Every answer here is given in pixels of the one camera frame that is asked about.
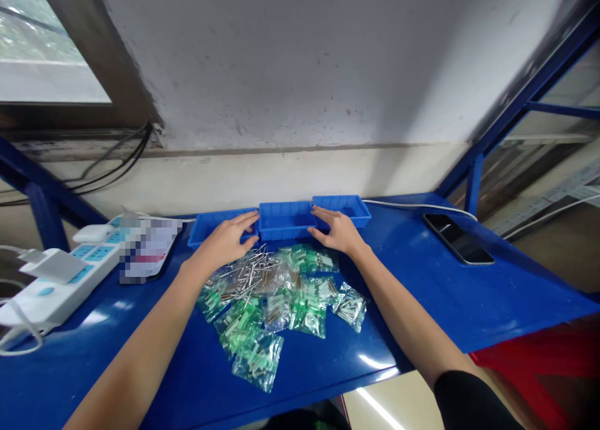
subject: blue plastic bin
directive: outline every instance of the blue plastic bin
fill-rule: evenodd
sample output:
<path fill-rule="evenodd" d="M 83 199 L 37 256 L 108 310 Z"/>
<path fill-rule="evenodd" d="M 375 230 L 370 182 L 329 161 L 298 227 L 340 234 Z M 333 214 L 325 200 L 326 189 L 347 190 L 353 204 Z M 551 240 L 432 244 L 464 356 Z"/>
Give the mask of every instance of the blue plastic bin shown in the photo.
<path fill-rule="evenodd" d="M 272 202 L 259 205 L 259 230 L 263 241 L 310 238 L 308 227 L 316 227 L 313 207 L 306 202 Z"/>
<path fill-rule="evenodd" d="M 210 236 L 219 224 L 227 219 L 233 219 L 240 214 L 249 213 L 250 211 L 256 211 L 256 208 L 243 208 L 238 210 L 228 211 L 215 211 L 210 213 L 201 213 L 196 217 L 196 222 L 192 226 L 192 231 L 189 233 L 187 240 L 187 246 L 196 250 L 200 247 L 200 244 Z M 254 224 L 254 231 L 252 233 L 244 232 L 240 242 L 244 242 L 252 236 L 258 235 L 258 225 Z"/>
<path fill-rule="evenodd" d="M 340 211 L 350 218 L 356 228 L 363 228 L 371 220 L 371 213 L 359 196 L 314 196 L 312 203 L 321 208 Z M 329 229 L 329 225 L 317 219 L 320 229 Z"/>

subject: red stool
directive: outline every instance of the red stool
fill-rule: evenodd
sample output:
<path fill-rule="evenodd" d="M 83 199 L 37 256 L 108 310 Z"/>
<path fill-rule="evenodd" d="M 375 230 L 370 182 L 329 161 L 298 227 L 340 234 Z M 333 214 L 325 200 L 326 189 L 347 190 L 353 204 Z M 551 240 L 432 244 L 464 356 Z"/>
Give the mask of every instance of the red stool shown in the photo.
<path fill-rule="evenodd" d="M 600 378 L 600 331 L 595 322 L 562 324 L 470 356 L 478 366 L 501 373 L 550 430 L 567 430 L 572 419 L 537 376 Z"/>

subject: black sleeve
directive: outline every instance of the black sleeve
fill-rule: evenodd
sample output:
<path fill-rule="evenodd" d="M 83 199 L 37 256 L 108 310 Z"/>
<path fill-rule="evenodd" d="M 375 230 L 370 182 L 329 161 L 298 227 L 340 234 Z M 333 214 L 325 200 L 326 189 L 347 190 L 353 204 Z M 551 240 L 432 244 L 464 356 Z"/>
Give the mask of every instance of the black sleeve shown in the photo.
<path fill-rule="evenodd" d="M 494 391 L 480 378 L 449 371 L 433 388 L 446 430 L 520 429 Z"/>

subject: phone screen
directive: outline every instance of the phone screen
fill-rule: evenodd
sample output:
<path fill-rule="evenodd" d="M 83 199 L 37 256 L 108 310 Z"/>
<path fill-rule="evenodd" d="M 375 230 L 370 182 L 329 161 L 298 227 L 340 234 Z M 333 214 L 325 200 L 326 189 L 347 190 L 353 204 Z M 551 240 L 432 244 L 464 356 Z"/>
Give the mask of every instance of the phone screen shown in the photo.
<path fill-rule="evenodd" d="M 494 259 L 479 244 L 477 239 L 466 234 L 456 222 L 445 214 L 423 216 L 442 241 L 469 264 L 491 264 Z"/>

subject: person's left hand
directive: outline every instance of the person's left hand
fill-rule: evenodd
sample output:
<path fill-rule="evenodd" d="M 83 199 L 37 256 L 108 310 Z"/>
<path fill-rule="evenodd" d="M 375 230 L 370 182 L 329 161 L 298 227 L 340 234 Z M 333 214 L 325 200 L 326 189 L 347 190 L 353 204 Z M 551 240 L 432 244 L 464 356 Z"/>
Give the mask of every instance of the person's left hand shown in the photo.
<path fill-rule="evenodd" d="M 184 263 L 186 269 L 188 266 L 191 269 L 208 269 L 212 274 L 221 266 L 242 258 L 258 241 L 258 236 L 249 238 L 244 244 L 240 244 L 239 239 L 244 231 L 252 231 L 252 225 L 259 217 L 258 211 L 251 211 L 223 221 Z"/>

